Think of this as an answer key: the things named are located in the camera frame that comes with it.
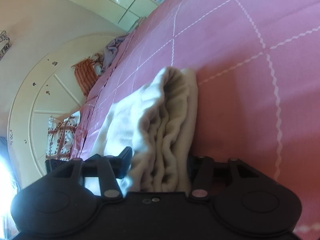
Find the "white pants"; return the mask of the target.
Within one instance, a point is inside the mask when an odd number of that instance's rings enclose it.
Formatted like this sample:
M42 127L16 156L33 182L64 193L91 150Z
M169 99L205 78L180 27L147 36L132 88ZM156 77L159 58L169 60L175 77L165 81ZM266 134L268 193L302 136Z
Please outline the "white pants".
M92 153L116 157L132 148L130 168L117 181L122 193L189 193L187 159L197 103L196 73L166 67L151 83L111 105Z

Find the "white brown patterned pillow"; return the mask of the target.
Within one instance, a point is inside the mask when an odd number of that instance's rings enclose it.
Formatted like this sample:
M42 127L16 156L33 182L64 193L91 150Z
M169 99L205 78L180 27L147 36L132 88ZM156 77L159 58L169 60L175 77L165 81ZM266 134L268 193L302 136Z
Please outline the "white brown patterned pillow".
M63 121L53 116L48 119L46 160L69 161L75 132L79 124L80 111L73 113Z

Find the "orange striped pillow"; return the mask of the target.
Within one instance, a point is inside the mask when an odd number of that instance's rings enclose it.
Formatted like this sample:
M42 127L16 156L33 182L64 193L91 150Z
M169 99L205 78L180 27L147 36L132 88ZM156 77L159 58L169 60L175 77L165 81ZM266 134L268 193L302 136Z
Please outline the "orange striped pillow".
M103 59L101 54L97 53L74 64L71 68L80 90L87 97L102 75Z

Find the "cream arched headboard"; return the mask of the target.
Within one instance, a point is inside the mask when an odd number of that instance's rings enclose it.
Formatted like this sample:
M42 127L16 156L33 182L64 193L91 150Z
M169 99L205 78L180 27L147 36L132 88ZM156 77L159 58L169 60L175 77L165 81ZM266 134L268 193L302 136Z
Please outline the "cream arched headboard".
M72 39L42 58L23 80L9 113L8 149L20 188L46 175L48 120L64 120L85 104L73 65L114 38L103 33Z

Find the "grey crumpled cloth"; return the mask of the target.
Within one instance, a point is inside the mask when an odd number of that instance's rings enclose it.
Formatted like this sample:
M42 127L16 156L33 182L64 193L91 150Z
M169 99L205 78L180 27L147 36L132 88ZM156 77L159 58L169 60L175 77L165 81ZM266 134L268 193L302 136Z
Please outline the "grey crumpled cloth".
M107 68L112 64L113 60L115 59L118 48L125 41L127 35L118 36L112 39L104 48L104 60L103 66L101 68L101 73L103 74Z

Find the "pink checked bedspread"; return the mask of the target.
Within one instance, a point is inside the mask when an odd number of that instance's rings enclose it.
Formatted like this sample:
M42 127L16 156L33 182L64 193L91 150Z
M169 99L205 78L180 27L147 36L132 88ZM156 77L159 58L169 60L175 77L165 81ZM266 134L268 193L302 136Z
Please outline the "pink checked bedspread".
M88 158L112 103L168 66L197 75L192 153L239 158L291 189L295 233L319 239L319 0L166 0L93 87L72 157Z

